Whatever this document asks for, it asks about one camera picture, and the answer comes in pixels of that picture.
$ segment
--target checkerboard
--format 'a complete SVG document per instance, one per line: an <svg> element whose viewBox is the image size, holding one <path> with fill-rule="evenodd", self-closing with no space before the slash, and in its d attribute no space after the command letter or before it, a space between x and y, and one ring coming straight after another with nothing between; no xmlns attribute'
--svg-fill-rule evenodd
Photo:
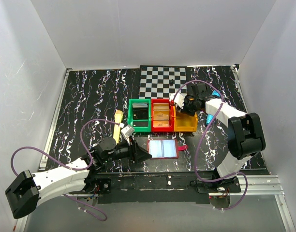
<svg viewBox="0 0 296 232"><path fill-rule="evenodd" d="M186 83L186 68L144 66L141 71L139 98L169 98L172 93ZM187 95L187 87L180 92Z"/></svg>

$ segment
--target white panel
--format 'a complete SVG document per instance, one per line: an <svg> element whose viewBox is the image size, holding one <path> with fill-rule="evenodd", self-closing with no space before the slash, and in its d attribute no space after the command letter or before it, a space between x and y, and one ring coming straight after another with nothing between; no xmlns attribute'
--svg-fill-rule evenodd
<svg viewBox="0 0 296 232"><path fill-rule="evenodd" d="M15 179L12 153L44 148L65 67L29 0L0 0L0 232L15 225L5 190ZM37 170L41 155L21 151L17 172Z"/></svg>
<svg viewBox="0 0 296 232"><path fill-rule="evenodd" d="M31 0L73 69L240 63L275 0Z"/></svg>
<svg viewBox="0 0 296 232"><path fill-rule="evenodd" d="M296 227L296 1L278 0L240 66L249 112L259 114L268 169L278 174Z"/></svg>

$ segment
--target black marble table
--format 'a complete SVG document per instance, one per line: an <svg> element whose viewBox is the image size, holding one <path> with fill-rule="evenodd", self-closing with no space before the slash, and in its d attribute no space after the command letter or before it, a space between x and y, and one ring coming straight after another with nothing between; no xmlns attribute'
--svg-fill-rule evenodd
<svg viewBox="0 0 296 232"><path fill-rule="evenodd" d="M114 121L116 109L123 111L126 123L128 100L138 98L140 69L70 71L63 96L59 118L52 140L50 155L63 163L69 163L85 154L79 140L82 126L90 119L105 118ZM224 95L225 100L238 110L245 111L232 69L229 66L187 68L187 81L199 79L210 82ZM196 146L205 130L206 114L199 113L198 130L195 133L137 133L135 139L147 148L148 139L176 139L178 145L188 145L179 152L178 159L151 159L140 164L129 164L127 159L108 162L106 172L189 172L193 170ZM108 136L114 126L103 122L91 123L84 132L89 147ZM202 144L199 171L211 171L218 166L228 152L227 129L219 121L213 123ZM57 167L48 160L46 169ZM243 169L264 169L266 165L259 154L246 163Z"/></svg>

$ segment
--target purple cable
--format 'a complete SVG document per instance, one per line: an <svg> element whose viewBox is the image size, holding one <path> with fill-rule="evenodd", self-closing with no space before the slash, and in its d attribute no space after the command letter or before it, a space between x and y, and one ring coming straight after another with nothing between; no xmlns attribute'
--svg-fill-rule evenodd
<svg viewBox="0 0 296 232"><path fill-rule="evenodd" d="M88 206L88 207L90 207L90 208L92 208L92 209L96 209L97 211L99 211L100 213L102 213L102 214L105 216L104 219L103 219L103 218L100 218L100 217L97 216L95 213L93 213L93 212L91 212L91 211L89 211L89 210L86 210L85 208L80 208L80 209L86 211L87 213L91 214L92 216L94 216L96 219L98 219L98 220L100 220L100 221L106 221L106 220L107 220L107 214L106 214L102 209L99 209L99 208L97 208L97 207L95 207L95 206L93 206L93 205L89 205L89 204L87 204L87 203L85 203L85 202L82 202L82 201L80 201L80 200L77 200L77 199L75 199L75 198L73 198L73 197L70 197L70 196L68 196L68 195L66 195L66 194L63 194L63 196L64 196L64 197L67 197L68 199L71 199L71 200L74 201L74 202L84 204L85 206Z"/></svg>
<svg viewBox="0 0 296 232"><path fill-rule="evenodd" d="M203 142L203 140L204 140L204 138L205 138L205 135L206 135L208 129L209 129L210 126L212 125L213 121L216 119L218 113L220 112L220 110L221 110L221 108L222 108L222 106L223 106L223 103L224 103L224 97L223 97L223 95L222 95L222 94L221 94L221 93L220 93L220 92L219 92L219 91L218 91L218 90L217 90L212 84L210 84L210 83L208 83L208 82L205 82L205 81L201 81L201 80L192 80L192 81L189 81L189 82L183 84L183 85L177 90L177 92L176 92L175 95L174 95L174 99L175 99L176 95L179 93L179 91L180 91L184 86L186 86L187 84L193 83L193 82L201 82L201 83L204 83L204 84L210 86L213 90L217 91L217 92L220 94L221 101L222 101L220 107L218 108L218 110L217 110L217 112L214 114L214 116L212 117L210 123L207 125L207 127L206 127L204 133L202 134L202 137L201 137L201 139L200 139L200 141L199 141L199 143L198 143L198 146L197 146L197 149L196 149L196 152L195 152L195 157L194 157L194 172L195 172L195 175L197 176L197 178L199 178L200 181L202 181L202 182L210 182L210 183L211 183L211 182L217 182L217 181L220 181L220 180L224 180L224 179L226 179L226 178L228 178L228 177L230 177L230 176L234 176L234 175L237 175L237 174L239 174L239 175L243 175L244 178L245 178L245 181L246 181L246 187L245 187L244 193L243 193L243 195L241 196L241 198L240 198L240 199L239 199L234 205L232 205L232 206L226 208L226 210L228 210L228 209L232 209L232 208L234 208L235 206L237 206L237 205L238 205L238 204L244 199L244 197L245 197L245 195L246 195L246 192L247 192L247 189L248 189L248 181L247 181L247 177L246 177L246 175L245 175L244 173L238 172L238 173L231 173L231 174L225 175L225 176L223 176L223 177L221 177L221 178L217 178L217 179L214 179L214 180L206 180L206 179L203 179L202 177L200 177L200 175L199 175L198 172L197 172L197 160L198 160L198 153L199 153L199 151L200 151L200 147L201 147L201 145L202 145L202 142Z"/></svg>
<svg viewBox="0 0 296 232"><path fill-rule="evenodd" d="M85 123L85 125L82 127L82 129L81 129L81 131L80 131L80 141L81 141L82 145L84 146L85 150L87 151L87 153L88 153L88 155L89 155L90 163L89 163L89 165L88 165L87 167L85 167L85 168L72 168L72 170L74 170L74 171L83 171L83 170L88 169L88 168L91 167L91 165L92 165L92 159L93 159L93 158L92 158L92 155L91 155L89 149L87 148L87 146L86 146L86 144L85 144L85 142L84 142L84 140L83 140L83 138L82 138L82 134L83 134L84 128L85 128L89 123L91 123L91 122L95 122L95 121L104 121L104 122L110 122L110 123L113 123L113 124L119 125L119 123L117 123L117 122L109 121L109 120L106 120L106 119L98 119L98 118L97 118L97 119L92 119L92 120L88 121L87 123ZM62 167L64 167L64 168L67 168L67 169L71 169L70 167L68 167L68 166L66 166L65 164L61 163L60 161L56 160L56 159L53 158L51 155L47 154L46 152L42 151L41 149L38 149L38 148L36 148L36 147L32 147L32 146L24 146L24 147L21 147L21 148L17 149L17 150L13 153L13 155L12 155L12 157L11 157L11 168L12 168L12 171L13 171L13 173L14 173L15 175L18 175L18 173L15 171L15 168L14 168L14 158L15 158L16 153L17 153L18 151L23 150L23 149L32 149L32 150L38 151L38 152L42 153L43 155L47 156L47 157L48 157L49 159L51 159L52 161L56 162L58 165L60 165L60 166L62 166Z"/></svg>

